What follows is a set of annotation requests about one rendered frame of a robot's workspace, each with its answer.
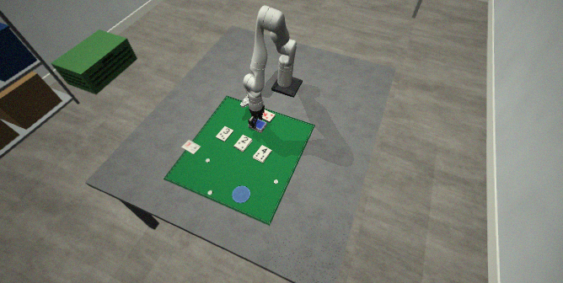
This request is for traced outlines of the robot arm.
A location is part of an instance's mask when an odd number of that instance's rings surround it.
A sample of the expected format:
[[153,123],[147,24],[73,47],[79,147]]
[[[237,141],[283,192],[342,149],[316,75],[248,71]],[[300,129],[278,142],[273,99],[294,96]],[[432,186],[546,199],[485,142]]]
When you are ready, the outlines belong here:
[[252,111],[259,111],[263,107],[261,90],[265,84],[265,65],[267,62],[264,29],[270,31],[271,39],[276,44],[278,53],[282,54],[279,58],[277,83],[284,88],[292,84],[297,42],[290,40],[284,14],[274,8],[263,6],[258,12],[256,20],[255,46],[250,64],[250,71],[254,75],[247,74],[244,77],[243,84],[247,95],[240,104],[242,108],[249,106]]

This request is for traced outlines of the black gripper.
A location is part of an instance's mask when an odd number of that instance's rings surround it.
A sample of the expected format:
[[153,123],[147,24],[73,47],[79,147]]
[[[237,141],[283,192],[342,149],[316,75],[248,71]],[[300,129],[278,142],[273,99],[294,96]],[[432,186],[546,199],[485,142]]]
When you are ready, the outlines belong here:
[[258,117],[259,117],[260,120],[262,120],[262,115],[265,112],[265,106],[263,105],[262,109],[259,110],[259,111],[249,110],[249,112],[251,113],[251,118],[248,119],[249,125],[252,126],[252,128],[255,129],[256,128],[256,121],[258,120]]

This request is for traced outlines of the blue round disc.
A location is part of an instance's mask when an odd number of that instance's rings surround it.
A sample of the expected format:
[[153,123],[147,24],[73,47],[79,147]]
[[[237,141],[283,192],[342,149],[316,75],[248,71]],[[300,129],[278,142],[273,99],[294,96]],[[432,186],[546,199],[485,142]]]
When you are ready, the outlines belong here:
[[245,186],[239,186],[233,190],[233,200],[237,203],[244,203],[250,197],[250,191]]

